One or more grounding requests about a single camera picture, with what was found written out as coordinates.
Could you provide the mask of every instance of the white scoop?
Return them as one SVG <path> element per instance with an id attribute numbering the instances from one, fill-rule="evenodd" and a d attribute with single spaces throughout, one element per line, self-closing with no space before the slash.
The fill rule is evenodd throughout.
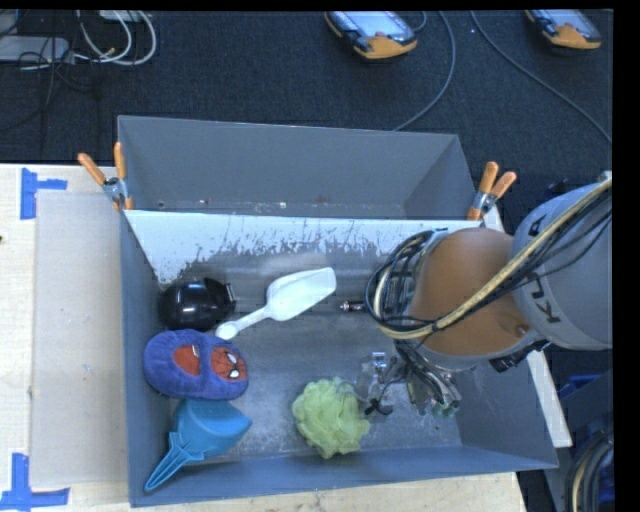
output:
<path id="1" fill-rule="evenodd" d="M 336 274 L 331 267 L 280 277 L 267 288 L 267 303 L 263 308 L 238 320 L 220 324 L 215 334 L 218 338 L 230 340 L 242 329 L 265 318 L 278 322 L 291 320 L 328 297 L 335 289 Z"/>

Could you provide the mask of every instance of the plastic scoop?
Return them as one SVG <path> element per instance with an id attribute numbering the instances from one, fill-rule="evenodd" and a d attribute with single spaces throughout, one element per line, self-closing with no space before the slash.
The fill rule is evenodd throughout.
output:
<path id="1" fill-rule="evenodd" d="M 220 324 L 216 336 L 230 340 L 242 329 L 272 318 L 278 322 L 291 320 L 317 304 L 336 289 L 336 274 L 331 267 L 305 270 L 280 277 L 267 288 L 267 303 L 238 320 Z"/>
<path id="2" fill-rule="evenodd" d="M 250 426 L 251 419 L 226 400 L 183 400 L 169 432 L 169 451 L 151 473 L 145 491 L 166 482 L 185 464 L 223 454 Z"/>

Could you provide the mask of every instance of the blue tape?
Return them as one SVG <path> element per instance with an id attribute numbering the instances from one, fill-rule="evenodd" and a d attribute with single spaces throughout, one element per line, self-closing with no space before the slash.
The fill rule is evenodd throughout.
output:
<path id="1" fill-rule="evenodd" d="M 69 501 L 69 488 L 59 491 L 31 492 L 29 487 L 29 457 L 21 453 L 11 456 L 11 490 L 3 491 L 0 510 L 30 512 L 33 507 L 55 507 Z"/>
<path id="2" fill-rule="evenodd" d="M 66 190 L 66 180 L 38 180 L 38 175 L 26 167 L 22 168 L 22 188 L 20 192 L 20 219 L 33 219 L 36 216 L 36 192 L 39 189 Z"/>

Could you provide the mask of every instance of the metal screw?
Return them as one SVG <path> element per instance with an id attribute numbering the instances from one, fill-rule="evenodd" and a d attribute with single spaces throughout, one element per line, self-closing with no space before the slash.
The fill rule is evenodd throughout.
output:
<path id="1" fill-rule="evenodd" d="M 340 304 L 340 309 L 345 312 L 349 311 L 364 311 L 364 302 L 349 302 L 345 300 L 342 304 Z"/>

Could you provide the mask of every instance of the blue plush toy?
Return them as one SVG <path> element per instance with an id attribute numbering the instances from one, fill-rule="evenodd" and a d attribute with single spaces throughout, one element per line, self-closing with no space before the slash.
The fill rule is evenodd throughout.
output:
<path id="1" fill-rule="evenodd" d="M 174 398 L 233 400 L 249 385 L 238 348 L 194 329 L 151 338 L 144 350 L 144 374 L 153 388 Z"/>

